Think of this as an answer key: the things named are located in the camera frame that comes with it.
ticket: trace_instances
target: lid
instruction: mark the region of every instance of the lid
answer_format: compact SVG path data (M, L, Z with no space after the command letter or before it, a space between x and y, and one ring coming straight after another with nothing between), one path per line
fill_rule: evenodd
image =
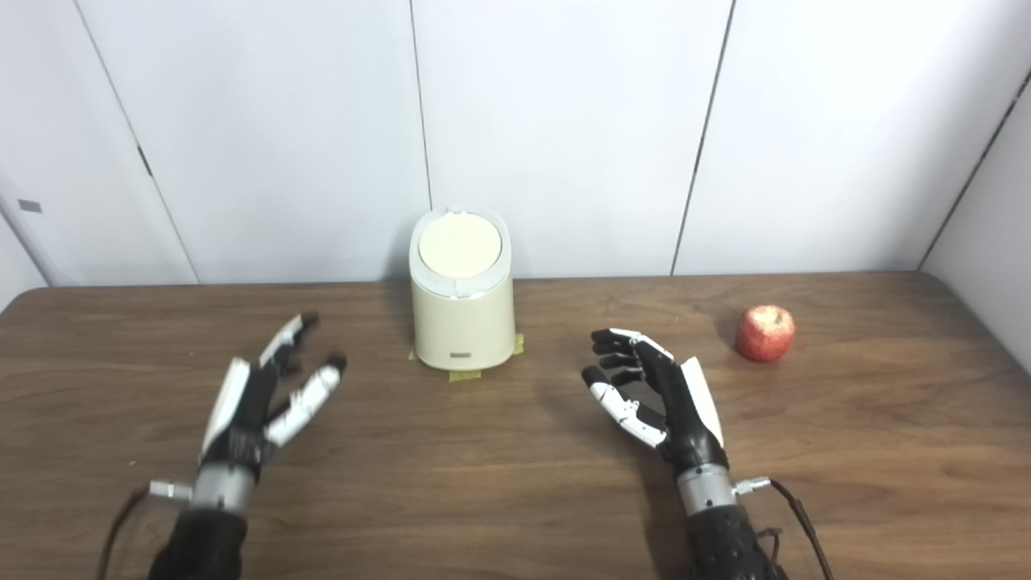
M444 213L419 239L419 255L431 270L447 277L472 277L487 271L501 254L501 234L475 213Z
M485 207L448 205L424 214L411 232L408 268L420 286L438 297L476 298L511 270L508 229Z

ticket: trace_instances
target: black forearm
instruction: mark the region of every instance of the black forearm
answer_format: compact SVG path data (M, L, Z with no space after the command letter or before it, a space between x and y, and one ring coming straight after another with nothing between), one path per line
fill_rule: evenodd
M775 578L741 506L711 508L689 517L688 544L694 561L694 580Z
M218 510L186 510L168 545L151 566L149 580L237 580L247 535L241 516Z

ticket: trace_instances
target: white wall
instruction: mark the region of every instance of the white wall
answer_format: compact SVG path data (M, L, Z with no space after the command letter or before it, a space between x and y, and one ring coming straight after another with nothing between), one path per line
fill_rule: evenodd
M730 1L412 6L434 205L517 276L668 274Z
M404 271L429 210L407 0L80 0L203 282Z
M126 114L74 2L0 3L57 283L378 278L450 203L520 276L911 269L1031 68L1023 0L739 2L688 203L730 0L79 3Z
M0 217L0 311L26 289L46 285L22 242Z
M73 2L0 2L0 203L55 283L196 281Z
M934 244L940 277L1031 371L1031 96L1025 92Z
M1029 30L1026 0L738 2L676 273L914 269Z

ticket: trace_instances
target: wire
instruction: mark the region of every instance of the wire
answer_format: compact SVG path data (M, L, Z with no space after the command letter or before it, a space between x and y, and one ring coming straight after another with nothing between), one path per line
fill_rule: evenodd
M770 479L770 485L773 489L779 491L780 496L784 496L785 500L788 501L788 505L791 506L791 511L795 512L798 523L801 524L802 530L805 531L805 535L809 538L809 543L812 544L812 551L817 553L817 559L820 560L820 568L824 571L824 578L826 580L834 580L831 565L827 562L824 549L820 546L820 540L817 539L817 530L812 527L812 522L809 521L809 516L805 513L805 508L802 507L802 501L792 496L791 491L788 491L788 488L775 479Z
M776 566L776 556L780 553L780 535L784 531L779 527L767 527L756 534L756 538L766 538L767 536L773 537L773 553L770 555L770 564Z
M125 523L126 519L129 518L132 511L136 509L136 506L139 506L149 492L148 487L140 487L134 490L129 494L126 503L122 505L122 509L119 510L118 515L114 516L114 520L111 521L111 528L107 532L107 539L104 540L104 547L100 549L100 561L97 562L96 580L104 580L104 577L107 576L107 562L111 559L111 549L114 547L114 539L119 535L119 530Z

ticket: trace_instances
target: round lid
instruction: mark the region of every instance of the round lid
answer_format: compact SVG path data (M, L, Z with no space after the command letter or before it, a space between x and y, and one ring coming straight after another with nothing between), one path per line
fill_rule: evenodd
M419 239L419 255L434 272L472 277L487 271L501 254L501 234L475 213L444 213L430 221Z

